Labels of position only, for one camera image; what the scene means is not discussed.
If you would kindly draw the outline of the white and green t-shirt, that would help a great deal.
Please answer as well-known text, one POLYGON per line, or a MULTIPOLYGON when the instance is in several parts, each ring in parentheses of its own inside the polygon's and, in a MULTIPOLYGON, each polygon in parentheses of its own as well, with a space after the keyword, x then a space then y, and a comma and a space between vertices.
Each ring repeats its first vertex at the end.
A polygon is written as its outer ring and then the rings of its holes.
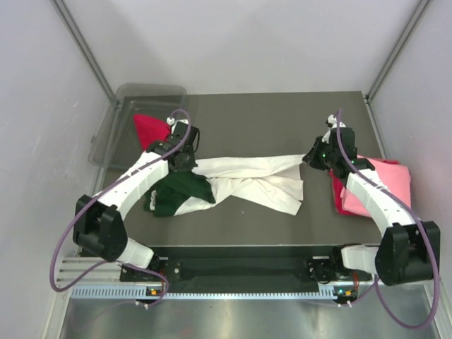
POLYGON ((218 157, 198 160, 190 172, 173 172, 145 193, 143 209, 164 218, 207 210, 229 197, 289 215, 303 201, 302 155, 218 157))

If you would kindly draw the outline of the pink t-shirt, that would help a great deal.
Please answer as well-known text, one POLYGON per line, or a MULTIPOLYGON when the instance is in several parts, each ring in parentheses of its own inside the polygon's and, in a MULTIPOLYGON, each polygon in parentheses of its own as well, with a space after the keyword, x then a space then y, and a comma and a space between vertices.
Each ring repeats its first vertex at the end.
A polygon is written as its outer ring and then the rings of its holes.
MULTIPOLYGON (((389 174, 386 177, 382 172, 380 173, 377 172, 377 174, 381 181, 383 182, 383 184, 388 187, 388 190, 393 195, 399 198, 408 207, 411 206, 411 189, 410 189, 411 176, 407 166, 400 165, 396 166, 395 169, 390 169, 389 174)), ((348 190, 347 197, 354 198, 356 196, 350 193, 348 190)))

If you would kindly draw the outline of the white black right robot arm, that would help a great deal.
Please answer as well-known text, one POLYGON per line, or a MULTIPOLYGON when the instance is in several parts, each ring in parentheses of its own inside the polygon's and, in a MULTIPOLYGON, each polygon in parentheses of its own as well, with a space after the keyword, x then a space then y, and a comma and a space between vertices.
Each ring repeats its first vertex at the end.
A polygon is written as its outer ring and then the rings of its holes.
POLYGON ((329 263, 335 278, 344 280, 360 270, 377 275, 387 286, 439 280, 439 227, 415 217, 386 188, 373 164, 358 157, 351 128, 330 124, 326 134, 316 138, 303 161, 340 180, 361 202, 381 233, 378 246, 339 247, 329 263))

